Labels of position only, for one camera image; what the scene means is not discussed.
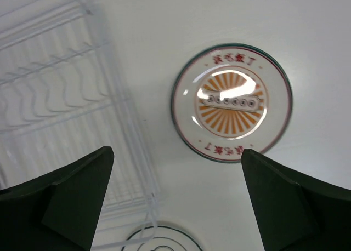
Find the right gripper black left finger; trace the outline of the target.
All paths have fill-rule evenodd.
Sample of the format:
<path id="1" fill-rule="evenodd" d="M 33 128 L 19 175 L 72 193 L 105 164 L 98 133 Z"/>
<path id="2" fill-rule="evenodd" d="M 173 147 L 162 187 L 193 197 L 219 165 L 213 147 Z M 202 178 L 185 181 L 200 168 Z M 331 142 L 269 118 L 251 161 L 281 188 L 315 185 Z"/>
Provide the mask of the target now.
<path id="1" fill-rule="evenodd" d="M 1 250 L 90 250 L 113 164 L 104 146 L 1 190 Z"/>

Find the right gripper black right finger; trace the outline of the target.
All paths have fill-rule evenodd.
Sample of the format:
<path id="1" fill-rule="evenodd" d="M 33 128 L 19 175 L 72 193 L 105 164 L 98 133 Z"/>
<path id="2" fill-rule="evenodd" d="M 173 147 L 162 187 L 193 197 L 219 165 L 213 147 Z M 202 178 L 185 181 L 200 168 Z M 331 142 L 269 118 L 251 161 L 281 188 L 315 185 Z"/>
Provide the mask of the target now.
<path id="1" fill-rule="evenodd" d="M 265 250 L 350 250 L 350 190 L 252 149 L 241 165 Z"/>

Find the orange sunburst plate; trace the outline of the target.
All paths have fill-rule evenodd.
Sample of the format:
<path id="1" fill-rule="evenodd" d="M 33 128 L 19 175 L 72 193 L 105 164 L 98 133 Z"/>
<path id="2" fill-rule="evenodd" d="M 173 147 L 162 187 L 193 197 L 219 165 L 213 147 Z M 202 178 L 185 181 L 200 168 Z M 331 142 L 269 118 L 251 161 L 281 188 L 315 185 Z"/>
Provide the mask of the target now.
<path id="1" fill-rule="evenodd" d="M 193 56 L 178 72 L 171 117 L 184 144 L 201 157 L 238 163 L 245 149 L 265 153 L 284 135 L 293 92 L 268 53 L 224 43 Z"/>

